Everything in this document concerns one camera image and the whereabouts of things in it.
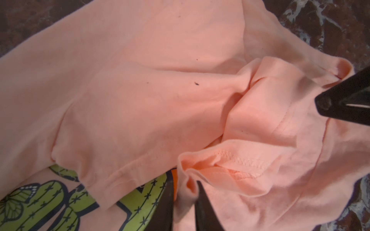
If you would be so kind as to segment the pink graphic t-shirt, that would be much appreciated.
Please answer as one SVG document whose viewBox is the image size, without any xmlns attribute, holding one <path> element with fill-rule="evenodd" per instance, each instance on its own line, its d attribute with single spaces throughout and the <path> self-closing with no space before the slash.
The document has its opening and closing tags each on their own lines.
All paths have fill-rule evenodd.
<svg viewBox="0 0 370 231">
<path fill-rule="evenodd" d="M 262 1 L 93 1 L 1 58 L 1 229 L 142 229 L 178 173 L 228 231 L 311 231 L 370 172 L 370 129 L 321 116 L 354 74 Z"/>
</svg>

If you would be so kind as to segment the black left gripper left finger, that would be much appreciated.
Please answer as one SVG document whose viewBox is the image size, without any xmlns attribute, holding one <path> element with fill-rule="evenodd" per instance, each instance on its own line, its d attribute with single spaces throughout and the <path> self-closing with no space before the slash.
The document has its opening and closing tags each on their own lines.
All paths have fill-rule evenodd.
<svg viewBox="0 0 370 231">
<path fill-rule="evenodd" d="M 145 231 L 172 231 L 173 205 L 175 201 L 175 172 L 169 171 L 159 203 Z"/>
</svg>

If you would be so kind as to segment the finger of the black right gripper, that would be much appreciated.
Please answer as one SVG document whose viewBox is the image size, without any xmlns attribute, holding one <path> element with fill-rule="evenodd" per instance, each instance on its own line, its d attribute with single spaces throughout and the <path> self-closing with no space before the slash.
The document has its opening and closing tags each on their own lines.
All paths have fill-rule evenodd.
<svg viewBox="0 0 370 231">
<path fill-rule="evenodd" d="M 315 98 L 319 108 L 370 107 L 370 68 L 366 67 Z"/>
<path fill-rule="evenodd" d="M 370 125 L 370 110 L 358 107 L 331 106 L 327 110 L 316 105 L 317 111 L 324 117 L 339 119 L 361 125 Z"/>
</svg>

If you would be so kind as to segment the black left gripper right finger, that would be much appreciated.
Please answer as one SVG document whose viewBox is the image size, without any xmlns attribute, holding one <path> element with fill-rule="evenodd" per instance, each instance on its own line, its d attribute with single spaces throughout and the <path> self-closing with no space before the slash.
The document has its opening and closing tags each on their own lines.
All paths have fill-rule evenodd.
<svg viewBox="0 0 370 231">
<path fill-rule="evenodd" d="M 206 191 L 200 181 L 197 181 L 199 195 L 195 202 L 196 231 L 225 231 L 221 225 Z"/>
</svg>

